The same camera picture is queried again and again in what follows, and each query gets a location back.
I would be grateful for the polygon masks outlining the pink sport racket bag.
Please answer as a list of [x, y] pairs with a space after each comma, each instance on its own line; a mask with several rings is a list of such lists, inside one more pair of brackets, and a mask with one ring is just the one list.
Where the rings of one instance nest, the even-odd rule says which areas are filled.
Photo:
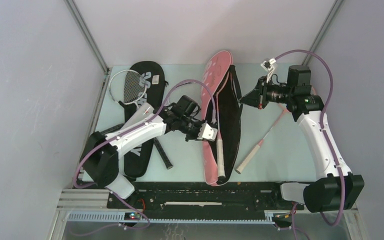
[[233, 56], [227, 50], [220, 50], [207, 62], [202, 76], [204, 86], [200, 91], [201, 117], [211, 122], [223, 141], [225, 178], [218, 180], [216, 141], [202, 144], [204, 179], [207, 185], [218, 187], [226, 184], [236, 164], [241, 141], [241, 117], [243, 96]]

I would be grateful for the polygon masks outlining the white shuttlecock tube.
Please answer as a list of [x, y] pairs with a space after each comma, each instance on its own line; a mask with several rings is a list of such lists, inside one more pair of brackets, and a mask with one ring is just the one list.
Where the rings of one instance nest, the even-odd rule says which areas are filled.
[[121, 128], [122, 130], [127, 129], [140, 121], [147, 118], [149, 115], [151, 115], [154, 112], [154, 108], [147, 102], [143, 103], [136, 112], [130, 117]]

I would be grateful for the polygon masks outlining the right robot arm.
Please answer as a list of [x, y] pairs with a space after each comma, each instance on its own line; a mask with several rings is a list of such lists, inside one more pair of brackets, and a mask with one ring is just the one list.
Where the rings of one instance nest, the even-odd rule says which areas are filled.
[[352, 173], [339, 152], [323, 112], [325, 104], [320, 96], [312, 94], [310, 68], [292, 65], [286, 82], [278, 84], [272, 81], [275, 68], [265, 70], [268, 74], [260, 77], [255, 88], [239, 102], [257, 109], [268, 103], [284, 104], [305, 136], [316, 175], [316, 181], [310, 184], [282, 183], [280, 190], [271, 194], [271, 204], [284, 209], [290, 202], [296, 202], [312, 213], [350, 209], [365, 182], [361, 175]]

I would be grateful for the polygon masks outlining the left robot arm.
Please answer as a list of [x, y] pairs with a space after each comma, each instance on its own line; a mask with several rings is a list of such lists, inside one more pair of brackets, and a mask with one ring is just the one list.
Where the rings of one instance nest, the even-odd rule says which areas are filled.
[[214, 141], [217, 125], [191, 117], [195, 101], [182, 96], [177, 103], [154, 109], [144, 103], [120, 130], [102, 134], [97, 131], [87, 140], [79, 166], [92, 182], [118, 196], [125, 208], [138, 202], [135, 186], [121, 173], [119, 162], [126, 153], [143, 143], [171, 131], [185, 134], [186, 141]]

